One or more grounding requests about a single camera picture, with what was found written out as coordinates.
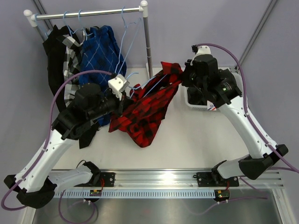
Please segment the red black plaid shirt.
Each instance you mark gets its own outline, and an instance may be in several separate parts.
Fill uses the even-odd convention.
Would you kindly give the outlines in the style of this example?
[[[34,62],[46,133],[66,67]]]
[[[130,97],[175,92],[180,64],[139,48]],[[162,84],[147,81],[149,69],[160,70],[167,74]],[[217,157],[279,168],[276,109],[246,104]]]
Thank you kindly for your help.
[[[182,69],[178,63],[161,62],[162,70],[144,87],[140,84],[130,91],[133,104],[118,117],[111,116],[109,132],[127,133],[139,147],[151,145],[165,119],[168,106],[182,83]]]

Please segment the dark pinstriped shirt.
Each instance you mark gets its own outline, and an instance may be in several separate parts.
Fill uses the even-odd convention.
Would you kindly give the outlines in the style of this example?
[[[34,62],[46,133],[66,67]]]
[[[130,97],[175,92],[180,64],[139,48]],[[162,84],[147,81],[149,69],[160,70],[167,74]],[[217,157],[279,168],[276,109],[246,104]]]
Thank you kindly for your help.
[[[206,98],[203,96],[201,90],[196,87],[187,88],[187,98],[189,104],[207,106]]]

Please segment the blue plaid shirt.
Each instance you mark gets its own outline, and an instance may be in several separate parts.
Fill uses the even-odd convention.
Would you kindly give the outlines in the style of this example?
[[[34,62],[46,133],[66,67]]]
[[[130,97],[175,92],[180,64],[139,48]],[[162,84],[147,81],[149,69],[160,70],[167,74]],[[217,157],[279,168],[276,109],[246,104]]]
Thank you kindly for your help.
[[[89,39],[82,45],[81,71],[102,70],[110,73],[119,72],[123,76],[127,73],[127,65],[120,53],[120,48],[110,26],[100,28],[91,27]],[[110,75],[104,73],[89,73],[79,76],[79,84],[83,86],[87,83],[100,85],[101,91],[108,88]],[[100,126],[106,126],[110,123],[110,114],[104,115],[98,119]]]

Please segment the light blue wire hanger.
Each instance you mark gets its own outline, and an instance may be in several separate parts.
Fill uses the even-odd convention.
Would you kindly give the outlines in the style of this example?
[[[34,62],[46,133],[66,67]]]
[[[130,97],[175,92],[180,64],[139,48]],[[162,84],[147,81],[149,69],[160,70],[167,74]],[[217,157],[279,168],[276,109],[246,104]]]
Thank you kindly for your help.
[[[141,26],[141,17],[138,17],[135,21],[126,20],[124,16],[125,9],[126,7],[121,9],[121,19],[123,21],[124,31],[119,46],[118,62],[114,70],[117,74],[124,74],[123,68],[125,65],[127,65],[127,58],[131,52]]]

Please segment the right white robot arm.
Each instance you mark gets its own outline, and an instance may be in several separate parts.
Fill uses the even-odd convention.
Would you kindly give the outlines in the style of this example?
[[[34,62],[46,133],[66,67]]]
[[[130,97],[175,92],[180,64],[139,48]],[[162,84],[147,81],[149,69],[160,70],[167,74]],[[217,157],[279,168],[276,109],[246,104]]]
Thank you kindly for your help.
[[[203,97],[231,122],[248,150],[244,157],[215,165],[211,170],[214,184],[223,185],[235,176],[255,180],[288,153],[286,145],[277,144],[260,127],[247,108],[246,96],[234,75],[228,69],[219,69],[211,54],[198,54],[187,60],[182,85],[199,89]]]

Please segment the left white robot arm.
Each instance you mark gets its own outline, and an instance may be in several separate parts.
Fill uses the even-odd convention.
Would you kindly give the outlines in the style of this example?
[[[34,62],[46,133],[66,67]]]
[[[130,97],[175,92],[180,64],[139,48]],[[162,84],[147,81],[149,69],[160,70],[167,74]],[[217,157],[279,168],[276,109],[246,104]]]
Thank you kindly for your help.
[[[122,81],[112,80],[105,96],[99,85],[86,84],[76,92],[67,109],[50,122],[48,137],[30,162],[19,173],[4,179],[8,191],[17,192],[22,209],[39,209],[59,192],[80,184],[96,186],[100,182],[101,170],[90,161],[60,175],[50,172],[62,155],[91,129],[92,121],[111,112],[121,112],[126,87]]]

